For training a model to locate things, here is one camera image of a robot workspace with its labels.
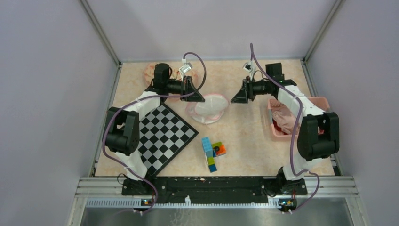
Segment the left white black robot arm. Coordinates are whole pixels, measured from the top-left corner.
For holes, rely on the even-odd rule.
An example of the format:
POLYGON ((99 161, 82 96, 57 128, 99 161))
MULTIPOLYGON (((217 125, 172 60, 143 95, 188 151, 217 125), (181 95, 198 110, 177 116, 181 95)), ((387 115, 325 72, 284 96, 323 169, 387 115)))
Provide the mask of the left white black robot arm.
POLYGON ((166 63, 156 64, 150 85, 133 102, 124 107, 109 108, 103 135, 103 148, 116 154, 114 161, 126 167, 127 177, 134 180, 133 189, 139 194, 150 191, 151 182, 145 178, 147 167, 139 154, 140 121, 168 98, 179 98, 186 102, 204 102, 199 88, 186 73, 191 63, 179 68, 181 78, 172 78, 172 69, 166 63))

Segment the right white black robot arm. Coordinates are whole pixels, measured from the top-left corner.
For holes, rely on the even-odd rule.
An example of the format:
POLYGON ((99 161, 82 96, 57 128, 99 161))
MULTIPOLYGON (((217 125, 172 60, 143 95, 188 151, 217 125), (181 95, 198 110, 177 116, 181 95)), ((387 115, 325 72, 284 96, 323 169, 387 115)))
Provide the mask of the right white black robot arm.
POLYGON ((296 116, 293 131, 299 132, 290 142, 290 163, 279 169, 276 179, 265 189, 276 194, 299 190, 306 173, 321 160, 339 151, 339 117, 334 112, 327 113, 317 107, 293 80, 286 80, 281 63, 266 65, 266 77, 258 81, 254 79, 254 61, 245 63, 243 69, 249 75, 243 79, 231 103, 247 104, 258 95, 270 94, 296 116))

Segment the beige pink lace bra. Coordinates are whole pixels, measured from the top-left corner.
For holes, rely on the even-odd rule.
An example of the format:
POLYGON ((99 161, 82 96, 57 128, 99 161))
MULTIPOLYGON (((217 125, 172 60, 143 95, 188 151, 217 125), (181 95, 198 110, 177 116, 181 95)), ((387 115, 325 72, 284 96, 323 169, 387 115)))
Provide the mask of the beige pink lace bra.
POLYGON ((288 135, 292 135, 296 117, 284 104, 276 99, 270 99, 269 104, 272 123, 275 121, 284 132, 288 133, 288 135))

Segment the white pink mesh laundry bag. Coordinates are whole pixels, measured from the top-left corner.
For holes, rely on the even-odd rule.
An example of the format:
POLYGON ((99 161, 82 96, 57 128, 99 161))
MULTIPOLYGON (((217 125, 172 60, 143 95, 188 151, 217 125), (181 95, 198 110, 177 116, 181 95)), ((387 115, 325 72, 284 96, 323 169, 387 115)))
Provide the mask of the white pink mesh laundry bag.
POLYGON ((229 100, 221 94, 204 96, 205 102, 189 102, 185 112, 196 122, 201 124, 215 123, 221 119, 228 108, 229 100))

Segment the red bra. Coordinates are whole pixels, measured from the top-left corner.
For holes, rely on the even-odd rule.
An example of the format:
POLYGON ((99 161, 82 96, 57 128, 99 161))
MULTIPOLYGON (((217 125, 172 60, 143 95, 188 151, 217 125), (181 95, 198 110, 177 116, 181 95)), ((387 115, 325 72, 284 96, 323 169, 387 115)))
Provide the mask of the red bra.
POLYGON ((286 132, 284 132, 282 129, 281 129, 281 127, 279 127, 276 123, 275 123, 275 121, 273 121, 273 126, 274 126, 274 129, 275 129, 275 133, 278 135, 278 136, 286 136, 286 135, 288 135, 288 133, 286 133, 286 132))

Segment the pink plastic basket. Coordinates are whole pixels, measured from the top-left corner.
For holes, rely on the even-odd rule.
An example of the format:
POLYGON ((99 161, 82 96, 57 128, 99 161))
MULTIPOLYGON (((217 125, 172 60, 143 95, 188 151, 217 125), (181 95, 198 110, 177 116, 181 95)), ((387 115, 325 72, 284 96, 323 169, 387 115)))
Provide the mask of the pink plastic basket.
MULTIPOLYGON (((318 108, 327 111, 330 109, 328 100, 325 97, 309 97, 309 100, 318 108)), ((273 141, 290 141, 295 116, 290 113, 288 108, 276 99, 268 100, 268 115, 271 124, 271 138, 273 141)))

